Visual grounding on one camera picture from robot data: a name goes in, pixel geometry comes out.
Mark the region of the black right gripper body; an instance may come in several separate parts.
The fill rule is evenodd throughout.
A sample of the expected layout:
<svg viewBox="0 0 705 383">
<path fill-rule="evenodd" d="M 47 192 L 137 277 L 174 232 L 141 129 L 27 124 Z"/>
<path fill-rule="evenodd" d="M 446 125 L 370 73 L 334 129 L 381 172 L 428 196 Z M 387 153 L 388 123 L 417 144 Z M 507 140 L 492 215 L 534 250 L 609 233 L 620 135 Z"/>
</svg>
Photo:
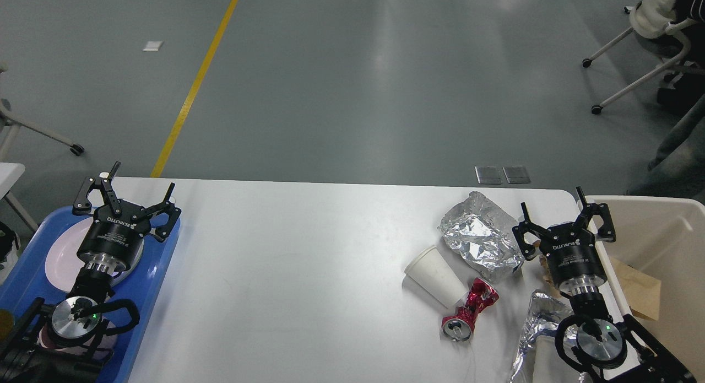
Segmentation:
<svg viewBox="0 0 705 383">
<path fill-rule="evenodd" d="M 540 236 L 539 250 L 559 291 L 575 291 L 579 286 L 597 288 L 607 281 L 596 250 L 596 236 L 586 226 L 566 222 L 549 227 Z"/>
</svg>

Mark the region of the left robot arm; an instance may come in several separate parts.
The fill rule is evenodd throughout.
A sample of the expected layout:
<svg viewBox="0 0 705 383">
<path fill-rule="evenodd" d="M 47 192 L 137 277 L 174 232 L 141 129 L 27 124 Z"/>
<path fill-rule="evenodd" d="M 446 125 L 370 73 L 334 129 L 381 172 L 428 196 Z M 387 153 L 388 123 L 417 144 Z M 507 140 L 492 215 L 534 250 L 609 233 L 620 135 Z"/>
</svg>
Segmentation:
<svg viewBox="0 0 705 383">
<path fill-rule="evenodd" d="M 120 167 L 88 176 L 51 213 L 2 284 L 10 313 L 3 382 L 126 382 L 178 242 L 181 208 L 113 189 Z"/>
</svg>

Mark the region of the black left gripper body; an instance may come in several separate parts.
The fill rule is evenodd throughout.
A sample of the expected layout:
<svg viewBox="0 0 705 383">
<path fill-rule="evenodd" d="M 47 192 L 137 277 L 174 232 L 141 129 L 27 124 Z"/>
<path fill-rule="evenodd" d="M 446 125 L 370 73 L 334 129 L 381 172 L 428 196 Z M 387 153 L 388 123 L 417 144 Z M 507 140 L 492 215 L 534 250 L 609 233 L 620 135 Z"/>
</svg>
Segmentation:
<svg viewBox="0 0 705 383">
<path fill-rule="evenodd" d="M 134 222 L 134 215 L 138 215 L 144 208 L 137 204 L 120 204 L 121 214 L 114 215 L 108 205 L 99 207 L 93 212 L 93 222 L 86 236 L 78 247 L 77 257 L 85 263 L 106 255 L 109 242 L 129 243 L 137 237 L 143 237 L 149 230 L 146 220 Z"/>
</svg>

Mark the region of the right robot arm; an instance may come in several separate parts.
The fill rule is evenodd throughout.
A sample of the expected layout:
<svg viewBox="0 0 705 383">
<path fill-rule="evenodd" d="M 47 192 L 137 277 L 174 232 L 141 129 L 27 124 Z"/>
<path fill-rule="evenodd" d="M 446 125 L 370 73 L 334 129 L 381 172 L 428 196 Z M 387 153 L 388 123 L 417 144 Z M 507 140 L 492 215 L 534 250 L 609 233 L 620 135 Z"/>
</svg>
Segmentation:
<svg viewBox="0 0 705 383">
<path fill-rule="evenodd" d="M 600 288 L 609 280 L 608 260 L 597 242 L 615 242 L 609 205 L 587 202 L 577 187 L 582 209 L 573 222 L 548 228 L 532 222 L 526 203 L 522 220 L 513 227 L 522 256 L 543 255 L 552 285 L 571 305 L 572 313 L 557 326 L 557 355 L 572 369 L 604 382 L 605 370 L 621 367 L 634 348 L 639 363 L 612 378 L 614 382 L 695 382 L 689 369 L 667 350 L 636 317 L 624 314 L 615 322 Z"/>
</svg>

